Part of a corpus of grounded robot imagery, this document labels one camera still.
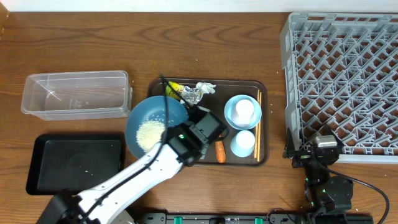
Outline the dark blue plate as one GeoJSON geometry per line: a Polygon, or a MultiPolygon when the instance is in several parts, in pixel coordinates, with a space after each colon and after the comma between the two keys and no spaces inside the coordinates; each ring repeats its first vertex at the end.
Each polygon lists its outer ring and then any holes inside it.
{"type": "MultiPolygon", "coordinates": [[[[179,101],[168,96],[167,105],[169,109],[169,127],[181,124],[188,119],[188,112],[179,101]]],[[[127,119],[124,132],[126,145],[136,159],[140,159],[146,154],[137,143],[136,133],[142,123],[152,120],[165,124],[165,101],[163,96],[152,96],[143,100],[134,107],[127,119]]]]}

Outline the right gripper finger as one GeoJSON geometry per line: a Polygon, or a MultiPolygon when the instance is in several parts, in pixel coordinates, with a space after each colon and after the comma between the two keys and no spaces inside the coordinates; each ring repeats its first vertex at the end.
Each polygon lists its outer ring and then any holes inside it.
{"type": "Polygon", "coordinates": [[[295,144],[294,144],[294,139],[292,136],[292,132],[289,128],[286,130],[286,144],[284,147],[284,152],[282,157],[283,158],[291,158],[295,154],[295,144]]]}
{"type": "Polygon", "coordinates": [[[340,138],[332,131],[332,129],[329,127],[329,125],[324,124],[323,129],[325,131],[325,134],[327,136],[333,136],[337,145],[343,145],[343,142],[340,140],[340,138]]]}

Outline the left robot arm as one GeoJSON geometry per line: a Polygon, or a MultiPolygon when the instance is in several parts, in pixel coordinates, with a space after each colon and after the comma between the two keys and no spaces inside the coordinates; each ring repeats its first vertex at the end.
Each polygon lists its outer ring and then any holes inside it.
{"type": "Polygon", "coordinates": [[[77,195],[64,191],[52,197],[38,223],[111,223],[130,204],[157,184],[190,167],[228,128],[201,106],[188,120],[165,128],[161,141],[120,173],[77,195]]]}

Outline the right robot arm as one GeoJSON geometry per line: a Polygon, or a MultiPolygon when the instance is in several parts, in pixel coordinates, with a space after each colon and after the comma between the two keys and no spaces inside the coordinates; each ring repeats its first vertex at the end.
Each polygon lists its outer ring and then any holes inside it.
{"type": "Polygon", "coordinates": [[[305,197],[312,207],[296,216],[294,223],[347,223],[346,211],[352,207],[353,181],[330,175],[328,166],[340,156],[343,143],[326,127],[326,134],[317,136],[307,150],[295,150],[291,130],[282,157],[292,160],[293,168],[305,169],[305,197]]]}

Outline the pile of white rice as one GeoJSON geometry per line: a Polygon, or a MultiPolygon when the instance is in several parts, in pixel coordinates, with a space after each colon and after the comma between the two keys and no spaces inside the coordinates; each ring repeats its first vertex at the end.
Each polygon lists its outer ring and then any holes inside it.
{"type": "Polygon", "coordinates": [[[136,142],[145,153],[148,153],[155,144],[161,141],[164,131],[164,123],[156,120],[147,120],[136,131],[136,142]]]}

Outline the yellow foil snack wrapper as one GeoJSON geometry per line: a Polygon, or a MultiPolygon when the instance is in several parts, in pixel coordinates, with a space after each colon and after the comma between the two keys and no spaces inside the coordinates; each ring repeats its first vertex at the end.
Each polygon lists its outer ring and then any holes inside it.
{"type": "Polygon", "coordinates": [[[182,104],[184,104],[185,100],[190,105],[195,105],[203,98],[203,93],[199,89],[190,88],[175,82],[168,82],[165,93],[167,96],[179,100],[182,104]]]}

